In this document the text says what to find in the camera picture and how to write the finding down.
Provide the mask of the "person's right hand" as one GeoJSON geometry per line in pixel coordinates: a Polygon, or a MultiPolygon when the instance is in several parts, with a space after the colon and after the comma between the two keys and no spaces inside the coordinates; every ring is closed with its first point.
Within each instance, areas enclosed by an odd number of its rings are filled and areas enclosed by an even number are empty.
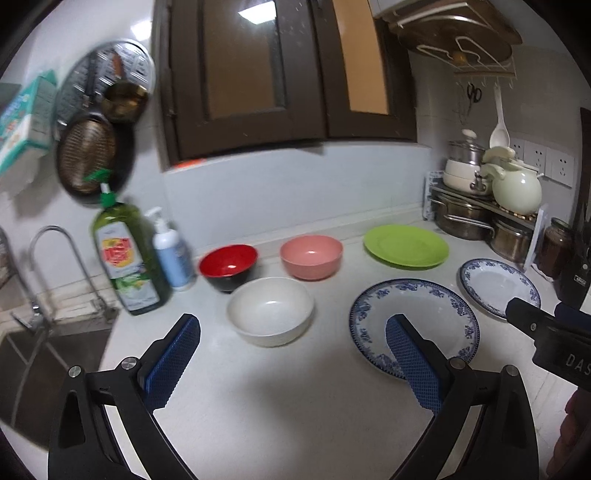
{"type": "Polygon", "coordinates": [[[549,461],[546,474],[555,475],[567,462],[590,422],[590,393],[577,389],[565,406],[566,416],[560,426],[559,438],[549,461]]]}

